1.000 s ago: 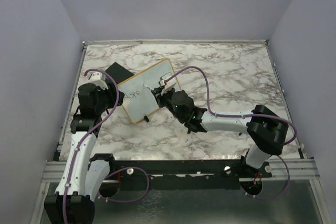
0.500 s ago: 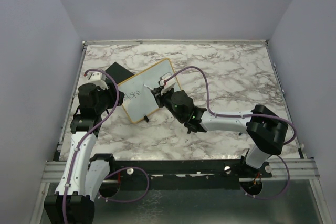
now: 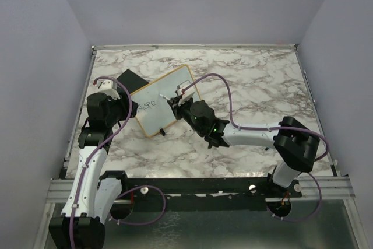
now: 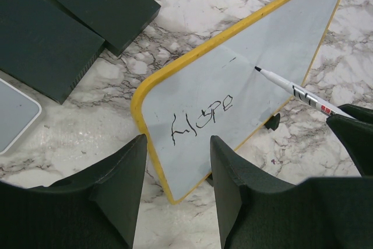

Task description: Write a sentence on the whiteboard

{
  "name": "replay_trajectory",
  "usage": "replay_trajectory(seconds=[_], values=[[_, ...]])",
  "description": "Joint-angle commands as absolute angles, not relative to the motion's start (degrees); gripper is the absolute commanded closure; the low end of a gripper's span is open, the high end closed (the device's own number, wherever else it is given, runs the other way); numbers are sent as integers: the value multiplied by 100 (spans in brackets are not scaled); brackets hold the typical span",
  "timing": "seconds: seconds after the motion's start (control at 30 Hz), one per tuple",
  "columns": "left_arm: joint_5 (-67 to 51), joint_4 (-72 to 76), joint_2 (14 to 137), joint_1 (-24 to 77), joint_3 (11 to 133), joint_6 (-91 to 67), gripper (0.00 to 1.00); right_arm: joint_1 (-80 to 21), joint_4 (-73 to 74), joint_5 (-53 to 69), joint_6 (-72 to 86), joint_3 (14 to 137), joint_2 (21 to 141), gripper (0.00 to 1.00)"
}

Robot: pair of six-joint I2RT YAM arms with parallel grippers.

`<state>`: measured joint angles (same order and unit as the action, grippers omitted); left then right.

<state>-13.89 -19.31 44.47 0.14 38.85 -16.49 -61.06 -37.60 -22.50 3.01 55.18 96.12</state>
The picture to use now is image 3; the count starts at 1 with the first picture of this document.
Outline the black marker pen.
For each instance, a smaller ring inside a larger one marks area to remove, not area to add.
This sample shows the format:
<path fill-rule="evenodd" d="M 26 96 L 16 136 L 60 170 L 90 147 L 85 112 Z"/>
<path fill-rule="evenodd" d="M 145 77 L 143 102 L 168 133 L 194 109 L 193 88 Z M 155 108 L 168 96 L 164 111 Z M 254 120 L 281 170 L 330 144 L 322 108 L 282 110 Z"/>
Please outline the black marker pen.
<path fill-rule="evenodd" d="M 166 96 L 163 95 L 163 94 L 160 94 L 160 93 L 159 93 L 159 96 L 160 96 L 161 98 L 163 98 L 164 100 L 170 100 L 168 97 L 166 97 Z"/>

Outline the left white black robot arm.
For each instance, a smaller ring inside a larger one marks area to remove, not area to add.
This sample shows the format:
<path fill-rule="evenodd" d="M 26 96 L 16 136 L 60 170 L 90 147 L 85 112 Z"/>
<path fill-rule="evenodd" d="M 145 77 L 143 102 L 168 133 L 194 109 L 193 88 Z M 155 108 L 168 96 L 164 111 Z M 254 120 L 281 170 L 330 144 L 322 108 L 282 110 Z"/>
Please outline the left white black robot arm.
<path fill-rule="evenodd" d="M 56 248 L 102 248 L 105 220 L 115 199 L 125 198 L 129 185 L 123 171 L 101 176 L 118 123 L 136 115 L 137 104 L 126 88 L 99 90 L 87 97 L 87 119 L 78 137 L 79 162 L 73 185 L 49 233 Z"/>

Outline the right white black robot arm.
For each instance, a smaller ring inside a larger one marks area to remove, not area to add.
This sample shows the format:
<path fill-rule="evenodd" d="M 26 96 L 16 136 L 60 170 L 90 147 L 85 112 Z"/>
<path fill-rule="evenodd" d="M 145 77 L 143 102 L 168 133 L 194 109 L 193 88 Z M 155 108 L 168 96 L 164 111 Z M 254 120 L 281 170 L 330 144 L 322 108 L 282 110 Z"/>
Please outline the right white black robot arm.
<path fill-rule="evenodd" d="M 284 117 L 278 126 L 264 125 L 246 130 L 232 121 L 222 120 L 204 100 L 167 100 L 177 120 L 183 119 L 212 147 L 261 146 L 275 149 L 282 158 L 268 182 L 274 197 L 285 194 L 292 181 L 301 173 L 312 171 L 320 136 L 312 133 L 293 117 Z"/>

